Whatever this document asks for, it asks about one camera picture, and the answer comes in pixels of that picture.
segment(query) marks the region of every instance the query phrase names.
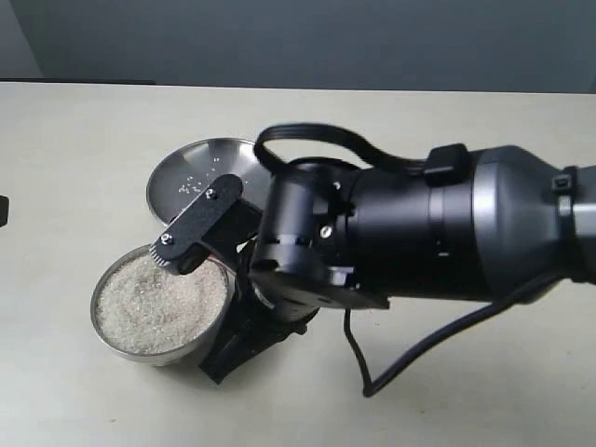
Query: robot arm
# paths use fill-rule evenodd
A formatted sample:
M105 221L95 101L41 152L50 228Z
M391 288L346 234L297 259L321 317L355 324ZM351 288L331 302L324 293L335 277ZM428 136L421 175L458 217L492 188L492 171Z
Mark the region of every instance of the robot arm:
M372 167L324 157L285 163L265 147L279 139L336 143ZM338 307L346 309L364 395L372 396L434 345L532 302L559 280L596 282L596 167L558 170L519 147L469 152L463 144L409 160L317 124L266 129L254 152L274 177L262 215L226 175L211 186L216 200L198 197L166 230L176 244L160 243L162 235L152 247L173 273L188 273L209 252L237 271L236 305L201 365L217 382L303 333L319 307ZM236 245L254 234L234 259ZM350 309L388 308L394 295L489 304L434 332L373 381L349 330Z

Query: stainless steel bowl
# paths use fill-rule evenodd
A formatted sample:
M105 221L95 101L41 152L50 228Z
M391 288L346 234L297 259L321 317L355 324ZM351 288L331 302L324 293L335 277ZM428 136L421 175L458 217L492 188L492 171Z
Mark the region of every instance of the stainless steel bowl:
M271 182L269 172L252 152L253 142L238 138L211 138L174 151L154 169L147 183L147 205L163 224L169 224L217 177L236 174L242 179L242 197L263 209Z
M209 351L213 347L213 343L215 342L215 337L217 336L217 332L219 331L222 322L224 320L225 312L227 311L230 302L232 301L232 297L234 296L234 274L230 269L228 269L225 265L220 263L214 258L209 258L206 262L212 262L219 265L223 279L225 280L225 287L227 288L227 296L225 298L225 302L223 303L222 310L217 316L217 318L211 323L211 325L202 332L195 340L188 342L185 345L179 346L175 349L171 349L170 351L160 352L158 354L135 354L132 352L124 351L108 342L102 333L102 329L97 320L97 304L102 294L103 287L105 286L108 279L120 268L122 265L127 264L135 259L146 255L149 252L149 245L145 245L143 247L139 247L124 256L118 259L115 263L113 263L102 275L100 280L98 281L97 285L95 286L95 290L93 291L93 295L91 296L91 323L93 324L93 329L95 329L95 333L100 337L100 339L110 348L114 353L118 356L136 361L139 363L146 363L149 365L154 366L164 366L175 361L178 361L182 357L186 356L193 352L196 355L196 361L202 361Z

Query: black cable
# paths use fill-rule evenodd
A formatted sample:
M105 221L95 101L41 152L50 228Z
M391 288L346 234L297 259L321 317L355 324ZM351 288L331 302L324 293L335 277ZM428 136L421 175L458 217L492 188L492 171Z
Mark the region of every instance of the black cable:
M418 175L425 163L425 160L411 160L387 154L351 130L317 123L280 124L261 132L253 148L254 155L259 162L274 175L289 166L265 147L266 142L274 140L310 140L337 144L356 154L362 161L373 167L393 173L406 173L411 176Z
M506 311L513 305L523 302L533 292L540 290L552 284L554 281L560 279L559 275L545 274L535 279L526 282L524 285L516 289L511 295L506 298L496 301L490 305L487 305L481 309L471 312L462 318L459 318L446 326L434 331L421 341L416 343L404 354L401 355L389 368L387 368L379 377L371 379L371 373L366 359L362 354L362 350L358 345L358 342L354 338L354 334L350 329L350 316L351 311L347 309L344 316L344 334L347 342L350 344L358 365L360 368L360 374L362 375L362 382L364 384L362 394L365 398L370 398L378 393L381 389L387 386L393 379L395 379L400 373L402 373L408 366L414 363L418 358L424 355L427 351L435 347L436 345L444 342L448 338L464 331L478 323L487 320L490 317L500 314Z

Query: table surface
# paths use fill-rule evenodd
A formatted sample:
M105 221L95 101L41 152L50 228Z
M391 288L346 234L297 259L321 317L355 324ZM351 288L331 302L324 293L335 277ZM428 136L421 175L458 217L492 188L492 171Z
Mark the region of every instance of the table surface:
M455 337L371 400L338 311L220 386L100 343L89 298L115 259L160 232L144 198L159 160L296 120L354 129L403 156L516 143L555 166L596 163L596 96L1 84L0 194L11 210L0 229L0 444L594 445L589 286L563 283ZM377 374L477 306L396 298L390 311L358 312L354 330Z

